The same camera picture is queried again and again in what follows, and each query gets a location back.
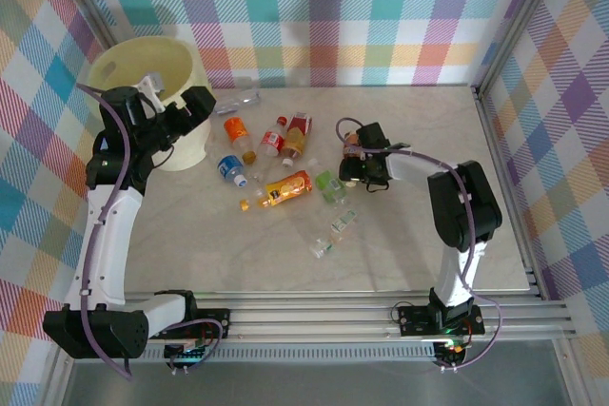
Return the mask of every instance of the wire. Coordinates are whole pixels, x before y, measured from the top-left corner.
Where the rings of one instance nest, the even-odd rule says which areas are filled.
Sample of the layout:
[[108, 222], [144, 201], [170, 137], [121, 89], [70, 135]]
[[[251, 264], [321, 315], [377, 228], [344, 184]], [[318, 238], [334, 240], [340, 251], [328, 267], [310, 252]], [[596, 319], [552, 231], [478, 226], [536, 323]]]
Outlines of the wire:
[[400, 324], [400, 322], [399, 322], [398, 320], [393, 319], [393, 312], [394, 312], [394, 311], [396, 310], [396, 308], [397, 308], [397, 307], [398, 307], [400, 304], [402, 304], [402, 303], [406, 303], [406, 304], [409, 304], [410, 306], [414, 306], [414, 304], [412, 304], [410, 301], [402, 300], [402, 301], [398, 301], [396, 304], [394, 304], [394, 305], [391, 307], [391, 311], [389, 311], [389, 318], [390, 318], [391, 320], [393, 320], [393, 323], [397, 323], [398, 325]]
[[161, 165], [165, 165], [167, 163], [167, 161], [169, 159], [171, 159], [171, 156], [173, 155], [173, 151], [175, 151], [175, 146], [171, 145], [171, 150], [169, 151], [169, 155], [167, 157], [165, 157], [160, 164], [155, 165], [152, 169], [154, 170], [154, 169], [158, 168]]
[[497, 330], [495, 330], [495, 335], [493, 335], [493, 337], [488, 341], [488, 344], [484, 347], [484, 349], [481, 350], [481, 352], [479, 354], [477, 354], [471, 360], [468, 360], [465, 363], [459, 365], [459, 368], [465, 368], [466, 366], [470, 366], [470, 365], [476, 363], [478, 360], [480, 360], [482, 357], [484, 357], [486, 355], [486, 353], [488, 353], [488, 351], [491, 349], [491, 347], [493, 347], [493, 345], [497, 341], [497, 337], [499, 336], [501, 327], [503, 326], [503, 312], [501, 310], [500, 305], [496, 301], [494, 301], [490, 298], [478, 295], [476, 292], [474, 292], [472, 290], [471, 286], [467, 283], [467, 280], [465, 279], [467, 277], [467, 272], [469, 271], [469, 267], [471, 266], [471, 263], [474, 260], [474, 251], [476, 249], [476, 225], [474, 224], [474, 212], [472, 211], [472, 205], [471, 205], [471, 202], [469, 202], [469, 199], [467, 198], [467, 189], [465, 188], [465, 184], [463, 183], [461, 176], [459, 176], [459, 173], [457, 173], [457, 170], [455, 170], [449, 164], [447, 164], [443, 161], [440, 161], [438, 159], [435, 159], [433, 157], [427, 156], [426, 154], [421, 154], [420, 152], [415, 152], [415, 151], [412, 151], [409, 149], [395, 149], [395, 150], [394, 149], [367, 149], [367, 148], [363, 148], [363, 147], [360, 147], [357, 145], [352, 145], [352, 144], [348, 143], [341, 135], [341, 124], [346, 121], [351, 121], [351, 122], [357, 124], [358, 126], [363, 126], [363, 124], [360, 121], [358, 121], [357, 119], [354, 119], [354, 118], [345, 117], [345, 118], [339, 119], [339, 121], [336, 123], [336, 128], [335, 128], [336, 136], [339, 137], [339, 140], [345, 146], [349, 146], [353, 150], [360, 151], [360, 152], [363, 152], [366, 154], [378, 154], [378, 153], [390, 152], [391, 154], [403, 154], [404, 156], [416, 157], [418, 159], [422, 159], [426, 162], [429, 162], [431, 164], [435, 164], [441, 168], [444, 168], [452, 175], [452, 177], [457, 182], [457, 186], [459, 187], [459, 190], [460, 190], [461, 194], [463, 195], [463, 203], [465, 205], [465, 214], [467, 215], [467, 226], [469, 227], [469, 253], [467, 255], [467, 261], [465, 262], [465, 267], [463, 268], [463, 270], [461, 271], [459, 268], [457, 269], [457, 273], [459, 275], [459, 280], [461, 281], [463, 288], [472, 297], [474, 297], [474, 299], [491, 303], [493, 306], [495, 306], [495, 308], [497, 308], [497, 313], [499, 315], [499, 322], [497, 324]]
[[470, 344], [472, 343], [472, 337], [474, 334], [474, 330], [472, 329], [472, 324], [470, 323], [469, 320], [463, 319], [463, 322], [465, 322], [465, 325], [467, 326], [467, 331], [469, 332], [469, 339], [465, 343], [465, 347], [470, 347]]
[[82, 273], [82, 281], [81, 281], [81, 297], [80, 297], [80, 319], [83, 322], [83, 329], [85, 330], [85, 336], [87, 337], [88, 344], [91, 346], [97, 357], [104, 361], [110, 368], [116, 371], [119, 375], [124, 377], [126, 380], [131, 380], [131, 371], [128, 367], [128, 362], [125, 363], [125, 366], [122, 367], [118, 363], [116, 363], [99, 345], [93, 332], [91, 331], [90, 322], [88, 321], [88, 295], [89, 295], [89, 274], [91, 269], [91, 261], [93, 258], [93, 250], [95, 248], [95, 244], [97, 243], [97, 237], [99, 236], [99, 231], [104, 223], [106, 223], [106, 217], [108, 216], [108, 212], [114, 206], [114, 201], [116, 200], [116, 196], [121, 188], [121, 184], [123, 183], [123, 179], [127, 175], [129, 160], [131, 158], [131, 149], [129, 145], [129, 136], [127, 134], [127, 129], [125, 125], [121, 121], [119, 115], [114, 111], [114, 108], [110, 106], [108, 102], [106, 102], [98, 93], [100, 89], [95, 89], [93, 87], [85, 86], [80, 83], [76, 84], [80, 90], [91, 96], [95, 99], [112, 117], [118, 129], [121, 132], [121, 136], [123, 137], [123, 164], [121, 165], [121, 170], [116, 179], [116, 183], [114, 183], [114, 187], [112, 188], [110, 195], [108, 197], [108, 201], [104, 206], [102, 206], [102, 210], [97, 218], [97, 223], [95, 223], [91, 229], [91, 235], [88, 239], [87, 250], [85, 251], [85, 260], [83, 262], [83, 273]]
[[[208, 323], [208, 324], [213, 324], [216, 327], [218, 327], [218, 338], [216, 339], [215, 344], [211, 347], [211, 349], [209, 349], [208, 351], [206, 351], [203, 355], [203, 357], [197, 361], [196, 363], [194, 363], [193, 365], [188, 367], [189, 371], [192, 370], [196, 370], [197, 368], [199, 368], [204, 361], [206, 361], [208, 358], [210, 358], [213, 353], [216, 351], [216, 349], [218, 348], [218, 345], [220, 344], [220, 341], [222, 340], [223, 336], [224, 336], [224, 327], [222, 326], [222, 323], [220, 323], [218, 320], [216, 319], [195, 319], [195, 320], [191, 320], [189, 322], [180, 322], [180, 323], [174, 323], [173, 325], [169, 325], [169, 327], [167, 327], [165, 329], [166, 330], [174, 330], [176, 328], [183, 328], [183, 327], [188, 327], [190, 325], [194, 325], [197, 323]], [[175, 369], [175, 366], [173, 366], [173, 362], [175, 361], [175, 356], [169, 359], [169, 367], [173, 370]]]

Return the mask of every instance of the plastic bottle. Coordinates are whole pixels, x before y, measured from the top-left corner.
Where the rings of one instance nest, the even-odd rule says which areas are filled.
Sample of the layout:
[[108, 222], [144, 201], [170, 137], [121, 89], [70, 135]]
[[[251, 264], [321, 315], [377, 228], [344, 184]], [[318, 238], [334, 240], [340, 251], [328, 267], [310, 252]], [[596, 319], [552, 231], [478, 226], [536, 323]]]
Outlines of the plastic bottle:
[[[306, 171], [300, 170], [276, 183], [267, 184], [264, 189], [256, 187], [252, 198], [258, 207], [268, 208], [311, 190], [313, 190], [313, 183], [310, 177]], [[250, 200], [241, 200], [240, 205], [242, 211], [247, 211], [253, 206]]]
[[228, 118], [225, 121], [225, 130], [232, 142], [232, 147], [242, 153], [241, 158], [244, 160], [244, 163], [252, 165], [256, 160], [256, 153], [254, 152], [251, 137], [241, 118]]
[[268, 170], [273, 164], [273, 158], [279, 155], [279, 151], [284, 146], [285, 124], [287, 124], [287, 119], [284, 116], [277, 118], [277, 123], [268, 128], [256, 149], [257, 160], [251, 176], [258, 183], [265, 182]]
[[338, 179], [335, 173], [322, 166], [317, 159], [308, 161], [308, 169], [318, 189], [322, 191], [324, 199], [328, 203], [344, 203], [346, 189], [344, 183]]
[[354, 230], [357, 212], [347, 209], [343, 205], [339, 212], [330, 220], [329, 226], [325, 223], [322, 236], [317, 238], [308, 246], [308, 250], [318, 259], [323, 257], [328, 251], [335, 248], [336, 244], [342, 241], [350, 232]]
[[206, 153], [227, 183], [235, 183], [235, 185], [239, 187], [243, 187], [247, 184], [247, 179], [244, 176], [244, 166], [239, 162], [237, 156], [223, 151], [223, 149], [213, 141], [207, 143]]
[[238, 111], [240, 108], [255, 106], [260, 103], [260, 93], [257, 88], [242, 90], [241, 92], [218, 99], [214, 113], [219, 116]]
[[306, 146], [306, 136], [311, 129], [311, 117], [304, 113], [292, 116], [287, 127], [282, 156], [284, 166], [293, 166], [294, 161], [303, 155]]

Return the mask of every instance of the orange bottle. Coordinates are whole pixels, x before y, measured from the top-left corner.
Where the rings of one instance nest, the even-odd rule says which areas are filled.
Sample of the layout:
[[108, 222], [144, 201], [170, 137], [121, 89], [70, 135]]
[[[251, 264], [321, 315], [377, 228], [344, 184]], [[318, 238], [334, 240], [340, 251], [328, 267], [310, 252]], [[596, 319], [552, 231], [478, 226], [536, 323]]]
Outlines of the orange bottle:
[[244, 164], [252, 165], [256, 160], [256, 153], [254, 152], [254, 145], [249, 132], [247, 132], [241, 118], [235, 116], [227, 119], [225, 121], [225, 130], [232, 142], [232, 147], [241, 152]]

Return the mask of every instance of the white bottle cap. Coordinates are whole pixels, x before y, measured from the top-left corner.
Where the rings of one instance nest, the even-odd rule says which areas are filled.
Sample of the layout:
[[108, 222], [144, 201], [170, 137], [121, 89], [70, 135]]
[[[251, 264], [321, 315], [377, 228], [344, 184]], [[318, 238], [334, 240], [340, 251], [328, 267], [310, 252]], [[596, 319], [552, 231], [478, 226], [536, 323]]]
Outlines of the white bottle cap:
[[239, 187], [243, 187], [244, 185], [247, 184], [247, 179], [246, 179], [246, 177], [244, 175], [237, 175], [237, 176], [235, 176], [235, 179], [233, 181]]

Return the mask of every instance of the clear bottle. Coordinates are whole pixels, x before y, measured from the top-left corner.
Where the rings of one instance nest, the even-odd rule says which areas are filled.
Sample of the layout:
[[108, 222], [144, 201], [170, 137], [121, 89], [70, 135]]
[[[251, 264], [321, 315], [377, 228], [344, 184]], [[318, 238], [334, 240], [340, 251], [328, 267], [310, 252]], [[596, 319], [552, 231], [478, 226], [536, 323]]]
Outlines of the clear bottle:
[[244, 163], [252, 165], [256, 160], [254, 146], [247, 132], [244, 122], [239, 117], [232, 117], [225, 121], [225, 130], [232, 142], [232, 147], [241, 152]]
[[220, 176], [227, 183], [235, 183], [239, 187], [247, 184], [244, 176], [244, 166], [237, 156], [224, 151], [220, 145], [213, 140], [206, 144], [206, 153], [213, 165], [220, 172]]
[[308, 250], [320, 259], [329, 251], [335, 248], [338, 242], [346, 238], [349, 233], [355, 230], [355, 220], [357, 212], [354, 209], [346, 208], [344, 205], [334, 212], [332, 219], [324, 223], [324, 229], [309, 246]]
[[322, 166], [317, 159], [308, 161], [308, 169], [315, 185], [322, 192], [324, 200], [328, 203], [344, 203], [346, 189], [344, 183], [335, 173]]
[[240, 108], [255, 106], [260, 103], [260, 93], [257, 88], [242, 90], [237, 94], [221, 97], [213, 108], [219, 116], [237, 112]]
[[277, 123], [271, 126], [265, 133], [256, 149], [256, 164], [251, 171], [251, 176], [258, 183], [264, 183], [268, 170], [273, 165], [273, 158], [279, 155], [284, 146], [285, 125], [287, 119], [284, 116], [277, 118]]

